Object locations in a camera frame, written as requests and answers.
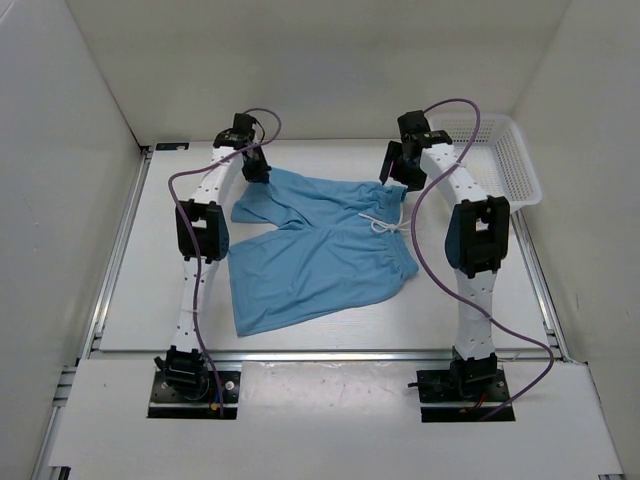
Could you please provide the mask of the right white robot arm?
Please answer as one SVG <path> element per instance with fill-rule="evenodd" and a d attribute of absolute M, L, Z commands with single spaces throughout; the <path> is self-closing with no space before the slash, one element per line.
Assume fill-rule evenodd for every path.
<path fill-rule="evenodd" d="M 492 295 L 508 251 L 509 201 L 488 194 L 454 155 L 453 140 L 433 130 L 423 112 L 397 119 L 400 140 L 391 141 L 379 175 L 416 191 L 431 179 L 452 213 L 445 256 L 454 270 L 459 321 L 448 387 L 460 399 L 477 396 L 497 375 L 492 340 Z"/>

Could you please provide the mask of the light blue shorts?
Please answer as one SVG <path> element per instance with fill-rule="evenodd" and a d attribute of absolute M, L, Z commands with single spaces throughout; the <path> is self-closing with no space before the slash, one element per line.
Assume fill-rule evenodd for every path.
<path fill-rule="evenodd" d="M 238 336 L 383 302 L 419 270 L 406 246 L 407 190 L 275 169 L 233 206 L 235 223 L 272 230 L 231 246 Z"/>

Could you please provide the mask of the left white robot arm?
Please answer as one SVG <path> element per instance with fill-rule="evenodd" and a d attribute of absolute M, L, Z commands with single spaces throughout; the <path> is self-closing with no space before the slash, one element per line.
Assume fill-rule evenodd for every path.
<path fill-rule="evenodd" d="M 254 107 L 236 113 L 232 126 L 216 135 L 207 166 L 177 172 L 168 179 L 184 289 L 170 347 L 165 357 L 155 362 L 166 384 L 188 402 L 222 393 L 219 373 L 204 345 L 199 317 L 208 308 L 211 281 L 229 251 L 223 204 L 231 185 L 238 174 L 249 183 L 269 181 L 271 167 L 263 146 L 272 140 L 255 117 L 265 111 Z"/>

